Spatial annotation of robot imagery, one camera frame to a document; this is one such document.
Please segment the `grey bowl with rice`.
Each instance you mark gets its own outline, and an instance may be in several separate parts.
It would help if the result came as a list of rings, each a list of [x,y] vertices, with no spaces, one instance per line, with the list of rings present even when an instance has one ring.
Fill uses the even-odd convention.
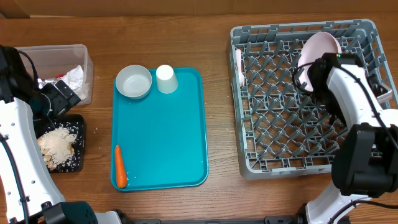
[[[120,94],[138,100],[145,98],[150,92],[152,75],[141,65],[129,65],[118,73],[115,84]]]

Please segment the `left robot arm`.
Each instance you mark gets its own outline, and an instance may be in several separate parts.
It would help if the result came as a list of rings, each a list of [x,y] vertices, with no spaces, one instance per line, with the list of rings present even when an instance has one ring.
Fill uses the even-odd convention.
[[[14,47],[1,47],[1,181],[9,223],[129,223],[120,210],[96,213],[66,202],[39,149],[34,120],[52,121],[80,102],[63,82],[39,87]]]

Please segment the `white plastic cup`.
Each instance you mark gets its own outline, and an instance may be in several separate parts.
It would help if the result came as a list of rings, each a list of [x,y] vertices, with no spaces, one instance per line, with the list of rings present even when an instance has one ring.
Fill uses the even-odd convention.
[[[156,72],[157,88],[163,94],[173,93],[178,88],[177,76],[170,65],[161,65]]]

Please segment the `white plastic fork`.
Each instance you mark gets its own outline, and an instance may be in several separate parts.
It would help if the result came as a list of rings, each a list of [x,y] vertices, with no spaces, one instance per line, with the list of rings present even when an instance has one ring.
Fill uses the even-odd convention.
[[[245,77],[243,75],[242,71],[242,51],[240,49],[235,50],[235,55],[237,59],[237,71],[238,71],[238,77],[239,77],[239,84],[240,87],[243,87],[245,85]]]

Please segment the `silver red foil wrapper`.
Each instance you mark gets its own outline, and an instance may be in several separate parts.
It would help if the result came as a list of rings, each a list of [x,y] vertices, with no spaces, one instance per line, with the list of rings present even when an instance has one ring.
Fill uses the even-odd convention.
[[[59,74],[56,77],[53,78],[38,78],[38,84],[39,84],[39,88],[43,88],[46,84],[50,83],[50,84],[56,84],[58,81],[60,81],[63,77],[65,76],[65,74]]]

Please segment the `pink round plate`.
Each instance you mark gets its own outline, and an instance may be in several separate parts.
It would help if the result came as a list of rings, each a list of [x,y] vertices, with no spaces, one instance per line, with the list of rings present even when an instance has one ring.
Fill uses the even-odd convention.
[[[302,73],[299,75],[298,80],[300,84],[306,83],[306,85],[302,87],[305,91],[313,91],[312,84],[307,74],[310,65],[305,66],[305,64],[314,62],[324,53],[341,53],[339,42],[327,32],[318,32],[314,34],[304,44],[298,61],[298,66],[302,69]]]

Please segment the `white napkin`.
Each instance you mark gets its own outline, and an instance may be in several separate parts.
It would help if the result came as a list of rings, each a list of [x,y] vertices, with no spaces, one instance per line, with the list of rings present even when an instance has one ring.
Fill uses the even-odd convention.
[[[67,74],[61,78],[61,81],[67,84],[69,88],[78,95],[81,101],[88,97],[89,84],[86,83],[86,76],[80,65],[67,72]]]

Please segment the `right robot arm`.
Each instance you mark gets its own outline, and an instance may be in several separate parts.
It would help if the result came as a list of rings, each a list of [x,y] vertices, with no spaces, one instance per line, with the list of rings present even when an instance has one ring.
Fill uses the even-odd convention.
[[[397,190],[397,110],[383,109],[360,59],[324,53],[308,64],[313,96],[337,116],[348,133],[331,167],[331,184],[304,206],[300,223],[347,223],[361,204]]]

